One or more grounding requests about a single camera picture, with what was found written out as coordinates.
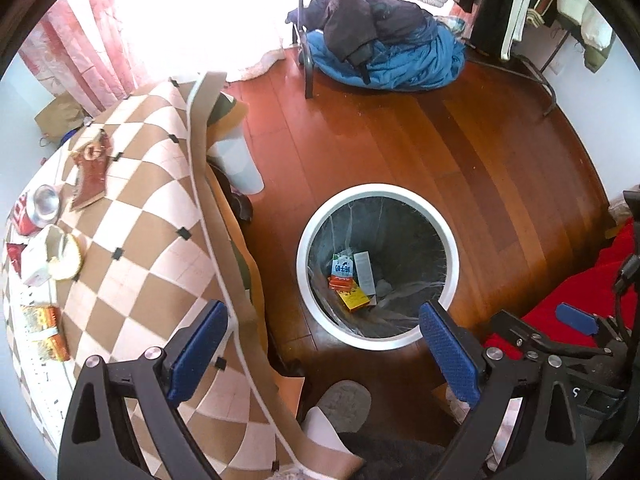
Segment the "orange yellow snack bag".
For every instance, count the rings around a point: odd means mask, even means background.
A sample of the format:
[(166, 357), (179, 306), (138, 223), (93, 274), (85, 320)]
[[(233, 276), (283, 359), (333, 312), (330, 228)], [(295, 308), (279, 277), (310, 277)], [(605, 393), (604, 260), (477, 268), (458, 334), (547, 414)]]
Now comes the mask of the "orange yellow snack bag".
[(56, 362), (70, 359), (62, 325), (58, 320), (58, 307), (24, 307), (23, 315), (28, 339), (40, 359)]

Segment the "small red snack wrapper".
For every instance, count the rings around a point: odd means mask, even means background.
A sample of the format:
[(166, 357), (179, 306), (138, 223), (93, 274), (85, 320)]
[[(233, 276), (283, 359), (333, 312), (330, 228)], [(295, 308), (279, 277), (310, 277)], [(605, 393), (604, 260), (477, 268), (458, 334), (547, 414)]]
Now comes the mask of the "small red snack wrapper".
[(21, 274), (22, 268), (22, 252), (26, 248), (25, 244), (8, 243), (6, 244), (6, 252), (13, 266), (14, 271), (17, 274)]

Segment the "brown snack bag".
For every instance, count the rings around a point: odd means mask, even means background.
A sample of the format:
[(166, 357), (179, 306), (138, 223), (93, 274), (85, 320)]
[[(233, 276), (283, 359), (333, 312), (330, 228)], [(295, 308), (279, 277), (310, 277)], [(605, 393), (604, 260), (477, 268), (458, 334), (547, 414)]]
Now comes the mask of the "brown snack bag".
[(101, 129), (91, 141), (73, 152), (78, 173), (70, 211), (84, 209), (105, 196), (111, 151), (111, 138)]

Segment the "white round trash bin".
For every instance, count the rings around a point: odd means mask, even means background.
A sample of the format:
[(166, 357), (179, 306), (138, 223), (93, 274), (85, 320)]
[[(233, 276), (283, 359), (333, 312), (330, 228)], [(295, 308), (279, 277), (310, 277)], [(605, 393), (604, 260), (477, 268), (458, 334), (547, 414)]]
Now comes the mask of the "white round trash bin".
[[(375, 295), (355, 312), (329, 288), (332, 257), (340, 252), (368, 252), (372, 264)], [(300, 296), (322, 330), (368, 351), (417, 342), (422, 304), (449, 308), (460, 278), (457, 242), (442, 214), (419, 194), (384, 183), (329, 198), (303, 230), (295, 267)]]

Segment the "red cloth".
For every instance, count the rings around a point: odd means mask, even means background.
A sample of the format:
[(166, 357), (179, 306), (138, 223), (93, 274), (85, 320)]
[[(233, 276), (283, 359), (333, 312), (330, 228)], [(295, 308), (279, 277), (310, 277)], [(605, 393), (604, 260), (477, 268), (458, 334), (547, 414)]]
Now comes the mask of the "red cloth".
[(556, 318), (556, 307), (559, 304), (569, 304), (602, 318), (613, 315), (614, 280), (633, 250), (634, 226), (629, 219), (618, 231), (612, 243), (599, 252), (597, 261), (591, 268), (562, 281), (536, 307), (526, 313), (522, 321), (560, 344), (596, 348), (597, 344), (591, 336), (579, 333)]

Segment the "grey slipper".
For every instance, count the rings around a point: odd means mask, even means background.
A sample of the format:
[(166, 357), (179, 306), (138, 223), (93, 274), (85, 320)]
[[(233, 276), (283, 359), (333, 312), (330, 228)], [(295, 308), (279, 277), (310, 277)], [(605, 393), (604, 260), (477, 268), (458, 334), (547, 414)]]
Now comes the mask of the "grey slipper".
[(341, 380), (333, 384), (317, 402), (338, 434), (358, 432), (370, 414), (372, 396), (359, 382)]

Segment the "checkered brown white blanket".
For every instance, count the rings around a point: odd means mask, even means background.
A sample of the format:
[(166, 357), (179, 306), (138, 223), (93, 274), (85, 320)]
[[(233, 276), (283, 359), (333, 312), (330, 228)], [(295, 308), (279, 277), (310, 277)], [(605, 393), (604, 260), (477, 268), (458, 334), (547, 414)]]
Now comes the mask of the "checkered brown white blanket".
[[(12, 356), (2, 368), (20, 384), (26, 414), (3, 412), (27, 457), (56, 460), (81, 365), (89, 356), (126, 361), (166, 344), (209, 300), (224, 302), (230, 325), (203, 379), (179, 414), (206, 460), (226, 479), (300, 472), (347, 479), (359, 457), (304, 434), (295, 419), (302, 384), (267, 359), (262, 282), (206, 153), (206, 120), (224, 85), (147, 84), (99, 115), (32, 178), (62, 196), (58, 226), (76, 238), (77, 278), (29, 289), (9, 261), (1, 300)], [(70, 211), (72, 154), (101, 129), (111, 138), (106, 194)], [(24, 307), (58, 307), (70, 359), (40, 359)]]

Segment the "white box in bin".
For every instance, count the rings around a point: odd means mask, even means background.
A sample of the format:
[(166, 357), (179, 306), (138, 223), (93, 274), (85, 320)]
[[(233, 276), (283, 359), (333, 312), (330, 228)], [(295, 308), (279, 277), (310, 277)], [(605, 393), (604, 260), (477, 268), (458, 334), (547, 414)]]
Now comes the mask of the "white box in bin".
[(367, 295), (375, 295), (375, 281), (372, 271), (372, 264), (368, 252), (356, 252), (354, 258), (359, 288)]

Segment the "yellow red box in bin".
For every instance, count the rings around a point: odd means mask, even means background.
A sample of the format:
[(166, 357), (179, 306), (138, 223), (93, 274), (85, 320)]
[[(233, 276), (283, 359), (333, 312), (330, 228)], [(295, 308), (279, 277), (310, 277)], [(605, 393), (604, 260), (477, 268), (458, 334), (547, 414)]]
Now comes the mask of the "yellow red box in bin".
[(328, 279), (329, 288), (337, 293), (349, 312), (355, 312), (367, 307), (370, 298), (361, 290), (353, 278), (331, 276)]

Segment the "red soda can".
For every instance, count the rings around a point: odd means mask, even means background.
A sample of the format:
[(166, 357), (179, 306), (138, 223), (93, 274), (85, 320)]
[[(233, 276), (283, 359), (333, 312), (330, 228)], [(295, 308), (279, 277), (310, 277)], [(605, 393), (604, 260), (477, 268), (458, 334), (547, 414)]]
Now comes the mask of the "red soda can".
[(54, 223), (60, 213), (61, 200), (56, 189), (47, 184), (24, 192), (15, 202), (11, 219), (16, 232), (29, 236)]

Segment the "blue white packet in bin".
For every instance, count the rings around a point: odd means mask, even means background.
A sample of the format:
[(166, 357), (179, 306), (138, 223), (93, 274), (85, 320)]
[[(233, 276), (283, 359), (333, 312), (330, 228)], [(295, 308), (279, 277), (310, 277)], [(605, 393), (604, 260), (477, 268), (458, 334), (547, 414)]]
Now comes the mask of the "blue white packet in bin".
[(334, 254), (331, 261), (332, 278), (351, 280), (354, 276), (354, 260), (347, 252)]

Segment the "blue lid container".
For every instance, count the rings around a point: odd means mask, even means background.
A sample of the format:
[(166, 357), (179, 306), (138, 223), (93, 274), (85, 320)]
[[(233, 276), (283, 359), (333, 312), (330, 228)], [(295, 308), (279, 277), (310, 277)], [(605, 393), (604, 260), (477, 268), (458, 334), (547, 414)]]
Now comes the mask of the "blue lid container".
[(72, 129), (70, 131), (67, 131), (64, 136), (62, 136), (60, 143), (58, 144), (58, 147), (64, 145), (68, 140), (70, 140), (76, 133), (78, 133), (80, 128), (75, 128)]

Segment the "white plastic container under bed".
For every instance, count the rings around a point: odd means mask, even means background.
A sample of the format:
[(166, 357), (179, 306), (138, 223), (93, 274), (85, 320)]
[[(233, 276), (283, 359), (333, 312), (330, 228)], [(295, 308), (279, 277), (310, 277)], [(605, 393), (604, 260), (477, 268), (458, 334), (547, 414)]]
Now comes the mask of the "white plastic container under bed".
[(207, 150), (207, 156), (240, 193), (255, 195), (264, 189), (262, 175), (250, 154), (242, 124), (214, 142)]

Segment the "dark jacket on pile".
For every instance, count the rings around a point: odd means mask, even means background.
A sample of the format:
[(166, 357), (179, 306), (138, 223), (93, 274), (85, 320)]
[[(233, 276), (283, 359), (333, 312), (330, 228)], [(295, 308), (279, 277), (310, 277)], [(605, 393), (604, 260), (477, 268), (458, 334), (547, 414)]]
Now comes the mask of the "dark jacket on pile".
[(436, 20), (405, 0), (311, 0), (288, 12), (287, 23), (323, 32), (326, 48), (341, 62), (359, 67), (369, 62), (378, 41), (386, 46), (433, 39)]

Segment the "black clothes rack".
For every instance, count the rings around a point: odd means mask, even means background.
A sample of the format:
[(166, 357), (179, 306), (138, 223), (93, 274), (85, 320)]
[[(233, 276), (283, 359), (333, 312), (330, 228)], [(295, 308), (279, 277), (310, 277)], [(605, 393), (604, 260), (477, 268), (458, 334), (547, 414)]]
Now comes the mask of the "black clothes rack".
[(314, 97), (314, 63), (309, 50), (307, 31), (303, 24), (304, 0), (297, 0), (297, 18), (292, 26), (293, 42), (298, 47), (298, 65), (303, 69), (304, 97)]

